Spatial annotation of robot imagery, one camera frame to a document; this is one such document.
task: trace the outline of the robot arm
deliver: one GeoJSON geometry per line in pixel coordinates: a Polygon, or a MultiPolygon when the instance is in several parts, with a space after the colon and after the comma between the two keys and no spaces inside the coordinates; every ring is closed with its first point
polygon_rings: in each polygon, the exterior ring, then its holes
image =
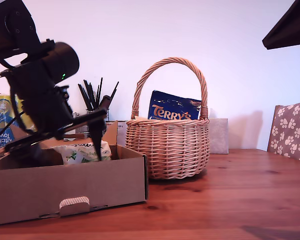
{"type": "Polygon", "coordinates": [[[93,113],[72,117],[67,102],[69,86],[56,84],[78,71],[79,58],[64,42],[55,43],[50,39],[40,42],[35,23],[22,0],[0,0],[0,63],[7,68],[0,75],[10,85],[11,104],[19,126],[31,134],[7,144],[6,152],[24,153],[37,142],[51,137],[62,139],[67,131],[88,124],[94,131],[92,141],[101,159],[99,146],[110,101],[93,113]],[[27,58],[19,65],[11,66],[5,61],[22,53],[26,53],[27,58]],[[22,100],[23,111],[30,116],[37,132],[25,128],[14,101],[15,94],[22,100]]]}

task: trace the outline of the cardboard box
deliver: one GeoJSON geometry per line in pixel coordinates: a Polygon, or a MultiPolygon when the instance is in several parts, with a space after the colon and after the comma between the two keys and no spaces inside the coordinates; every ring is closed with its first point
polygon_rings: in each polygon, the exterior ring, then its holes
{"type": "Polygon", "coordinates": [[[229,137],[228,137],[228,119],[227,118],[210,118],[209,119],[209,138],[211,154],[228,154],[229,137]]]}
{"type": "MultiPolygon", "coordinates": [[[[117,134],[117,143],[121,146],[126,145],[126,135],[127,135],[127,124],[126,121],[117,121],[118,122],[118,134],[117,134]]],[[[106,125],[110,126],[114,121],[107,121],[106,125]]]]}
{"type": "MultiPolygon", "coordinates": [[[[112,159],[72,165],[14,168],[9,155],[0,158],[0,224],[92,212],[143,202],[148,198],[147,158],[117,145],[117,124],[103,137],[112,159]]],[[[91,139],[56,141],[57,145],[90,143],[91,139]]]]}

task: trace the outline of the basket handle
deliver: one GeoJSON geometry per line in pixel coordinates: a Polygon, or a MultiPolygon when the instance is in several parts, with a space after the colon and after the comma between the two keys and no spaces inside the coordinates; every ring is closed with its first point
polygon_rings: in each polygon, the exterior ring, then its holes
{"type": "Polygon", "coordinates": [[[201,85],[201,110],[200,110],[200,120],[207,120],[208,119],[208,108],[207,108],[207,98],[208,98],[208,92],[207,92],[207,83],[205,80],[204,75],[202,72],[197,68],[192,62],[190,62],[187,59],[181,58],[181,57],[168,57],[165,59],[162,59],[155,64],[153,64],[141,77],[140,81],[136,84],[136,90],[134,93],[134,100],[132,105],[132,113],[131,113],[131,119],[136,119],[136,116],[139,116],[139,100],[140,100],[140,94],[141,90],[146,82],[146,80],[149,78],[149,76],[158,68],[160,68],[163,65],[166,64],[183,64],[186,65],[188,68],[190,68],[197,78],[199,79],[200,85],[201,85]]]}

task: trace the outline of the white wall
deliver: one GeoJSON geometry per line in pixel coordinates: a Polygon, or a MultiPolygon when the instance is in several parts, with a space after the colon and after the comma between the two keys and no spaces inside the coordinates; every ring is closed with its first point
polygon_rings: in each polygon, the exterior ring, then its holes
{"type": "MultiPolygon", "coordinates": [[[[128,120],[137,81],[156,61],[187,58],[208,84],[208,107],[229,118],[231,148],[267,148],[275,105],[300,102],[300,46],[266,50],[262,39],[293,0],[24,0],[42,41],[70,44],[80,58],[70,85],[75,112],[85,105],[83,79],[110,94],[112,120],[128,120]]],[[[200,98],[195,75],[183,65],[157,70],[146,83],[140,115],[152,90],[200,98]]],[[[5,79],[0,92],[8,93],[5,79]]]]}

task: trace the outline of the cable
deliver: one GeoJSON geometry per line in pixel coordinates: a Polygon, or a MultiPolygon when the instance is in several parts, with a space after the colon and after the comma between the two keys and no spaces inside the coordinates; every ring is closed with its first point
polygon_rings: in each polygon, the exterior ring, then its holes
{"type": "Polygon", "coordinates": [[[7,68],[7,69],[13,69],[14,68],[14,66],[11,66],[9,63],[7,63],[4,59],[1,59],[1,58],[0,58],[0,64],[2,66],[4,66],[5,68],[7,68]]]}
{"type": "Polygon", "coordinates": [[[19,115],[19,112],[18,112],[18,108],[17,108],[17,105],[16,105],[16,96],[15,96],[15,91],[13,89],[13,87],[11,86],[10,87],[10,99],[11,99],[11,105],[12,105],[12,109],[13,109],[13,112],[14,112],[14,115],[16,117],[16,122],[19,124],[19,127],[24,131],[26,132],[27,134],[30,134],[30,135],[33,135],[34,134],[34,131],[32,131],[31,129],[27,129],[25,124],[24,124],[24,121],[22,121],[20,115],[19,115]]]}
{"type": "Polygon", "coordinates": [[[13,124],[13,122],[16,119],[17,119],[17,117],[14,117],[4,128],[2,128],[2,130],[0,131],[0,136],[1,136],[1,134],[3,134],[5,132],[5,130],[7,130],[10,127],[11,124],[13,124]]]}

